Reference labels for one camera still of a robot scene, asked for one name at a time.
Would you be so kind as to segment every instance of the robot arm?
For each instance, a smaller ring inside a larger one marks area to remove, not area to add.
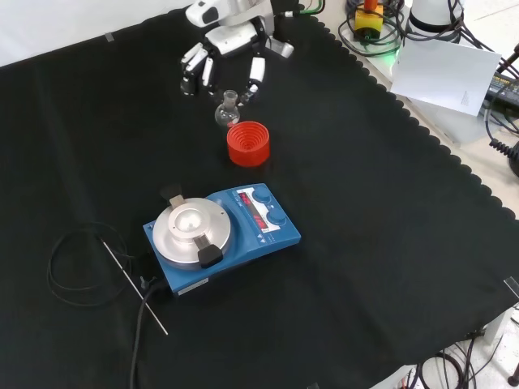
[[[196,0],[187,8],[186,17],[196,27],[206,27],[231,16],[237,8],[236,5],[236,0]]]
[[[294,47],[274,39],[274,16],[270,0],[195,0],[186,10],[188,20],[197,27],[219,22],[221,26],[205,34],[204,43],[192,47],[182,58],[181,91],[196,94],[198,76],[202,73],[202,88],[214,91],[214,69],[219,57],[228,57],[247,47],[254,50],[249,82],[240,96],[244,105],[254,99],[263,82],[268,47],[283,57],[289,57]]]

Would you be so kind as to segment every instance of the white paper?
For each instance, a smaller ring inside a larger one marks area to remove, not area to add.
[[[445,41],[405,40],[391,92],[477,116],[500,54]]]

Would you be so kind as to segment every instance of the blue knob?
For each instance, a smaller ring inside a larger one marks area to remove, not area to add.
[[[270,201],[270,192],[267,188],[257,188],[252,192],[252,197],[254,200],[259,201],[260,203],[268,203]]]
[[[286,221],[286,215],[281,209],[271,209],[267,212],[267,219],[272,224],[282,225]]]

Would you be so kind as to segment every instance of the red led display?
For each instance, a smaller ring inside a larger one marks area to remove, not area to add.
[[[242,198],[242,201],[245,205],[252,205],[251,199],[249,199],[249,196],[247,196],[247,193],[240,193],[240,197]]]
[[[261,217],[260,213],[252,203],[251,199],[245,192],[238,193],[240,195],[240,199],[242,199],[243,203],[247,206],[249,211],[252,214],[252,217],[254,218],[254,221],[258,225],[259,229],[267,229],[267,223],[265,223],[265,220]]]
[[[261,229],[266,229],[267,228],[267,225],[265,224],[265,222],[261,218],[261,216],[254,215],[254,220],[256,221],[256,224],[258,225],[258,227],[260,227]]]

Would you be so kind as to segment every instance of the table surface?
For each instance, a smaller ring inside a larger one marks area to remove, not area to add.
[[[302,241],[156,306],[171,335],[146,326],[143,387],[370,387],[512,305],[512,215],[314,20],[284,30],[294,56],[267,54],[242,110],[270,130],[260,169],[226,158],[207,97],[180,96],[199,40],[181,12],[0,70],[3,387],[127,384],[135,294],[73,310],[46,290],[47,259],[92,220],[144,252],[171,182],[186,197],[265,182]],[[241,88],[250,60],[226,60],[221,84]],[[57,264],[70,284],[110,275],[88,243]]]

